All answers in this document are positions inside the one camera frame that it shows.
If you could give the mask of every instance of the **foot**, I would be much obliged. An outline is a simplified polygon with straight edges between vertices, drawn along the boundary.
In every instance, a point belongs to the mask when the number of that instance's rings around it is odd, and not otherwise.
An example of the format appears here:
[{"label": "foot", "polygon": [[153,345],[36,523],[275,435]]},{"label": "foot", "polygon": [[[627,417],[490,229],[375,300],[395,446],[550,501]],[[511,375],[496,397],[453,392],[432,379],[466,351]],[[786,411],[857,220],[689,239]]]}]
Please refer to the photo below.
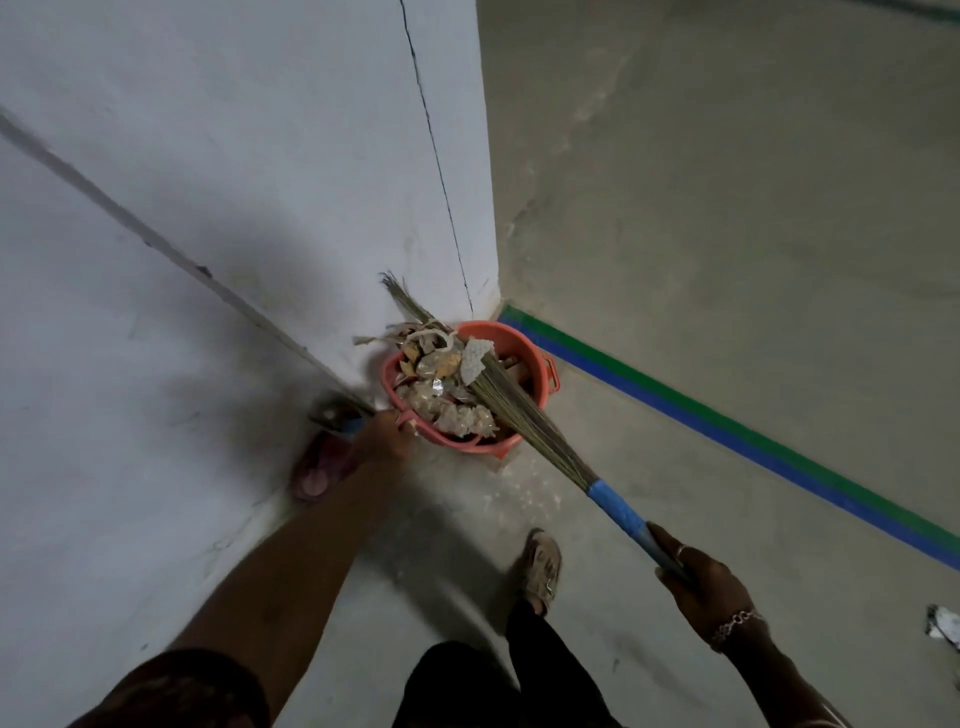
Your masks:
[{"label": "foot", "polygon": [[532,530],[524,550],[520,594],[539,615],[547,613],[557,594],[561,562],[560,547],[553,537],[540,528]]}]

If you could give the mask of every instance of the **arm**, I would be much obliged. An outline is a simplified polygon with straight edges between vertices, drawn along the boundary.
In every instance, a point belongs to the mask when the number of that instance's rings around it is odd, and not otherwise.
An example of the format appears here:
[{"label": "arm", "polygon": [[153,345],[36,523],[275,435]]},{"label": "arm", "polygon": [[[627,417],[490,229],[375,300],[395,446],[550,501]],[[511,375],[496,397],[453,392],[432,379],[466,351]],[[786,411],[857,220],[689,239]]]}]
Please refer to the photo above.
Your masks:
[{"label": "arm", "polygon": [[[723,653],[743,677],[771,728],[846,728],[849,723],[807,683],[793,662],[777,649],[746,587],[726,565],[703,551],[684,546],[653,523],[658,543],[680,561],[696,581],[690,590],[668,572],[657,577],[670,590],[681,614],[703,640]],[[733,622],[740,615],[742,621]],[[731,629],[718,632],[724,625]]]},{"label": "arm", "polygon": [[306,672],[360,546],[394,494],[413,435],[381,412],[360,432],[360,466],[324,501],[251,551],[170,649],[222,653],[259,679],[271,720]]}]

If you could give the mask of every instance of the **black pants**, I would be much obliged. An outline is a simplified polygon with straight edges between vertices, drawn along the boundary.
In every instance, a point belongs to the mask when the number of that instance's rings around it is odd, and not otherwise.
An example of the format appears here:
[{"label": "black pants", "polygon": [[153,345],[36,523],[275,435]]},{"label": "black pants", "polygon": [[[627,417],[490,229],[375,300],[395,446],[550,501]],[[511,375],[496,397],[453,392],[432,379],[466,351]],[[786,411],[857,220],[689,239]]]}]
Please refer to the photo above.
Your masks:
[{"label": "black pants", "polygon": [[437,644],[407,680],[394,728],[618,725],[587,671],[525,600],[510,613],[507,642],[519,691],[493,655]]}]

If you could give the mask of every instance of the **bracelet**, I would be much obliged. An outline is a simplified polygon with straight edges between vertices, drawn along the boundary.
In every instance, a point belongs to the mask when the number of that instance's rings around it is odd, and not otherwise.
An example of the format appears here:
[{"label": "bracelet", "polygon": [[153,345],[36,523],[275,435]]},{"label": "bracelet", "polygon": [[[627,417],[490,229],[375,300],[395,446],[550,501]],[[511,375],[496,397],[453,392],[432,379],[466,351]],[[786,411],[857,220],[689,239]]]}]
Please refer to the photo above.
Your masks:
[{"label": "bracelet", "polygon": [[722,652],[723,643],[727,641],[727,637],[730,636],[733,628],[750,619],[759,619],[762,622],[766,621],[756,609],[740,610],[730,618],[730,621],[717,627],[716,632],[713,633],[713,637],[710,639],[710,647],[712,647],[713,651]]}]

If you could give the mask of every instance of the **broom bristles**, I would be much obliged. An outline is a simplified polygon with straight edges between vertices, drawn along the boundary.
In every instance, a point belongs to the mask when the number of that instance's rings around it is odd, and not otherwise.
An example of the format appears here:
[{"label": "broom bristles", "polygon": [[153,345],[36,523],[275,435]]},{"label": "broom bristles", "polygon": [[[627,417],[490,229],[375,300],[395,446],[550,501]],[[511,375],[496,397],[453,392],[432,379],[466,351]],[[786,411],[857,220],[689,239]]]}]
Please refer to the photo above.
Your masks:
[{"label": "broom bristles", "polygon": [[[435,322],[438,328],[452,331],[441,324],[406,292],[392,273],[385,273],[383,284],[395,301],[413,314],[422,324]],[[531,399],[530,395],[507,376],[503,365],[487,353],[483,357],[484,371],[469,385],[469,389],[490,410],[512,427],[530,446],[545,457],[561,473],[584,492],[597,480],[596,473],[570,447],[562,433]]]}]

